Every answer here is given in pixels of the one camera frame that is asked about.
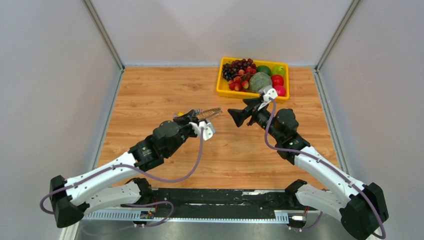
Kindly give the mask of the red cherry bunch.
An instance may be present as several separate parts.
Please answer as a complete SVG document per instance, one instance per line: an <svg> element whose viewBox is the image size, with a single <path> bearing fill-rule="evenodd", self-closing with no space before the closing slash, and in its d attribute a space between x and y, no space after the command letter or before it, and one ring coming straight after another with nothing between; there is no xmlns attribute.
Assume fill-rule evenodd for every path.
<svg viewBox="0 0 424 240"><path fill-rule="evenodd" d="M227 69L222 76L231 91L246 92L250 89L250 80L256 73L255 68L248 66L246 69Z"/></svg>

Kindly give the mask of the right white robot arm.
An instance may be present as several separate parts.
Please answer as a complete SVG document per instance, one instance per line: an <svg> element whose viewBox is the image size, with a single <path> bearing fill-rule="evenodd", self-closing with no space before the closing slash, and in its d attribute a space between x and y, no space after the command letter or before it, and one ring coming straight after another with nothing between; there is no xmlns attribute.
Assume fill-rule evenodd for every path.
<svg viewBox="0 0 424 240"><path fill-rule="evenodd" d="M228 109L234 123L240 127L258 124L264 129L265 144L276 150L280 157L305 170L326 190L320 190L303 180L286 188L286 204L292 209L301 205L312 207L340 221L344 229L356 240L374 236L387 237L383 223L389 218L383 189L372 182L366 184L343 172L325 159L298 132L299 126L291 108L268 111L268 102L260 98L244 99L244 109Z"/></svg>

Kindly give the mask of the red apple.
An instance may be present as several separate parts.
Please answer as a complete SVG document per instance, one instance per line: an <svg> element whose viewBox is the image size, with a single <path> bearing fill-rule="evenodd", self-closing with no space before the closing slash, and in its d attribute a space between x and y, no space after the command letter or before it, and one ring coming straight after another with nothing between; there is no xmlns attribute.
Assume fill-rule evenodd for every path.
<svg viewBox="0 0 424 240"><path fill-rule="evenodd" d="M283 86L285 83L284 78L279 74L272 75L271 81L273 86Z"/></svg>

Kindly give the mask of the pink red peach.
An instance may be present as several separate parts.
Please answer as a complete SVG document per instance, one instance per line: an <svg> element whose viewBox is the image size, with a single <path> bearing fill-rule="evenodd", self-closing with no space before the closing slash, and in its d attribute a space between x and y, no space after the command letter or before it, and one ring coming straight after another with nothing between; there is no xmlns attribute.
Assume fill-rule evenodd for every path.
<svg viewBox="0 0 424 240"><path fill-rule="evenodd" d="M283 85L274 85L273 88L275 89L277 95L279 97L285 97L287 94L287 90Z"/></svg>

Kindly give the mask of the right aluminium frame post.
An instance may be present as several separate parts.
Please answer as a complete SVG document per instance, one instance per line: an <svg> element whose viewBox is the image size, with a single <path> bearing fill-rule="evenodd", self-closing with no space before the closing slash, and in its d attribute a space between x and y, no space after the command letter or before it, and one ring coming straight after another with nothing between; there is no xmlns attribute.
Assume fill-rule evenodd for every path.
<svg viewBox="0 0 424 240"><path fill-rule="evenodd" d="M343 17L341 18L338 26L336 27L332 37L330 38L330 41L328 42L327 46L325 47L321 57L319 58L317 64L315 65L315 71L319 73L321 69L323 68L324 64L328 60L330 54L332 53L335 45L337 44L339 38L344 33L346 27L348 26L350 20L354 16L354 14L357 11L357 8L362 3L362 0L352 0L345 11Z"/></svg>

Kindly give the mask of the dark green lime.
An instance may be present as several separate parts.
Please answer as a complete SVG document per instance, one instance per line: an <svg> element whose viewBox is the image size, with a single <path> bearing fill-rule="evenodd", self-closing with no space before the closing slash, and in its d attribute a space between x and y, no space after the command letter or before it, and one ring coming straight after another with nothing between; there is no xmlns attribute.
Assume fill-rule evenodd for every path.
<svg viewBox="0 0 424 240"><path fill-rule="evenodd" d="M266 65L259 65L259 66L257 66L256 67L256 71L258 73L267 74L268 76L271 76L272 75L272 70L268 66L266 66Z"/></svg>

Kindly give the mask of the light green pear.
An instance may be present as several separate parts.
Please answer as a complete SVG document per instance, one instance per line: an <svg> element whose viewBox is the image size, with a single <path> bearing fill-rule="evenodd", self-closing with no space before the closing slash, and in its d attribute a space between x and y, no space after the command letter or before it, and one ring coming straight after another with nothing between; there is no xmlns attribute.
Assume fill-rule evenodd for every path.
<svg viewBox="0 0 424 240"><path fill-rule="evenodd" d="M272 75L279 75L281 77L284 77L286 74L287 68L283 65L275 65L272 68Z"/></svg>

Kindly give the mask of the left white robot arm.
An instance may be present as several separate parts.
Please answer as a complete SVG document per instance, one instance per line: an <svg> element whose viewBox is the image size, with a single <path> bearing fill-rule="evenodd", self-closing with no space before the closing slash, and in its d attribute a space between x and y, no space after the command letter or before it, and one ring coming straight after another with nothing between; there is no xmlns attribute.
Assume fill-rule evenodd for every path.
<svg viewBox="0 0 424 240"><path fill-rule="evenodd" d="M194 109L172 120L162 122L142 141L111 162L70 178L57 175L50 180L49 193L40 201L40 208L53 215L58 228L69 227L89 213L119 205L147 207L153 193L147 180L136 180L119 187L116 182L143 174L165 183L178 183L194 173L178 179L164 179L148 173L164 163L188 138L203 143L216 132L212 122L200 118Z"/></svg>

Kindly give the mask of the left aluminium frame post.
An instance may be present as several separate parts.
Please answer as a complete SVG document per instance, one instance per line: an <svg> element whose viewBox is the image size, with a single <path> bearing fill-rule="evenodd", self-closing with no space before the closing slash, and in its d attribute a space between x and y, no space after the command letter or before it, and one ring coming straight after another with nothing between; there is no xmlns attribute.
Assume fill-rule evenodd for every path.
<svg viewBox="0 0 424 240"><path fill-rule="evenodd" d="M125 70L125 65L119 56L119 53L115 47L115 45L112 42L112 39L110 38L107 29L105 28L105 25L103 24L103 21L96 10L96 7L92 0L82 0L82 3L84 4L90 18L93 21L93 24L95 25L97 31L99 32L99 35L101 36L104 44L106 45L111 57L113 58L115 64L120 69L120 71L123 73Z"/></svg>

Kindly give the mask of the dark grape bunch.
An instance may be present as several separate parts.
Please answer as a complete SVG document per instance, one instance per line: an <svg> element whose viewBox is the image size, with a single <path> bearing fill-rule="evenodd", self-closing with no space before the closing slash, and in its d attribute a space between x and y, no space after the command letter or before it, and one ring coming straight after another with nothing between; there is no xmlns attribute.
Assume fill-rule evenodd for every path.
<svg viewBox="0 0 424 240"><path fill-rule="evenodd" d="M231 62L225 62L221 66L221 75L226 81L233 80L235 77L241 77L248 74L255 74L257 72L257 65L251 58L233 60Z"/></svg>

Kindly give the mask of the aluminium frame post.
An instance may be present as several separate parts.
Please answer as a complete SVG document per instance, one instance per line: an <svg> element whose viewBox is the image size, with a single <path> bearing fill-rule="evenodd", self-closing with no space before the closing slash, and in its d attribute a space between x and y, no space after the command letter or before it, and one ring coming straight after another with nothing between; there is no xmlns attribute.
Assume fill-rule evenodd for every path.
<svg viewBox="0 0 424 240"><path fill-rule="evenodd" d="M317 64L315 65L315 71L319 73L321 69L323 68L324 64L328 60L330 54L332 53L335 45L337 44L339 38L344 33L346 27L348 26L350 20L354 16L354 14L357 11L357 8L362 3L362 0L352 0L345 11L343 17L341 18L338 26L336 27L332 37L330 38L330 41L328 42L327 46L325 47L321 57L319 58Z"/></svg>
<svg viewBox="0 0 424 240"><path fill-rule="evenodd" d="M82 3L84 4L90 18L93 21L93 24L95 25L97 31L99 32L99 35L101 36L104 44L106 45L111 57L113 58L115 64L120 69L120 71L123 73L125 70L125 65L119 56L119 53L115 47L115 45L112 42L112 39L110 38L107 29L105 28L105 25L103 24L103 21L96 10L96 7L92 0L82 0Z"/></svg>

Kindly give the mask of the yellow tagged key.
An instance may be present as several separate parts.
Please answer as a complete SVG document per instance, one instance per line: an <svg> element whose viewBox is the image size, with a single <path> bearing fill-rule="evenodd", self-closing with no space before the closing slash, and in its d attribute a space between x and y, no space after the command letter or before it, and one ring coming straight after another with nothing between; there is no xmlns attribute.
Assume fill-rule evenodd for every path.
<svg viewBox="0 0 424 240"><path fill-rule="evenodd" d="M174 113L174 114L173 114L173 118L178 118L178 117L181 117L181 116L183 116L183 115L184 115L184 113L183 113L183 112Z"/></svg>

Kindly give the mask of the green netted melon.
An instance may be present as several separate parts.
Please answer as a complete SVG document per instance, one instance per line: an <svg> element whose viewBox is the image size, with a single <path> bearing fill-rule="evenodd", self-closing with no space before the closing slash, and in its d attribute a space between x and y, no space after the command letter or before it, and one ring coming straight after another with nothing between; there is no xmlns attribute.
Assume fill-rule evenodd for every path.
<svg viewBox="0 0 424 240"><path fill-rule="evenodd" d="M264 72L255 73L249 80L249 90L252 93L259 93L261 89L271 86L271 77Z"/></svg>

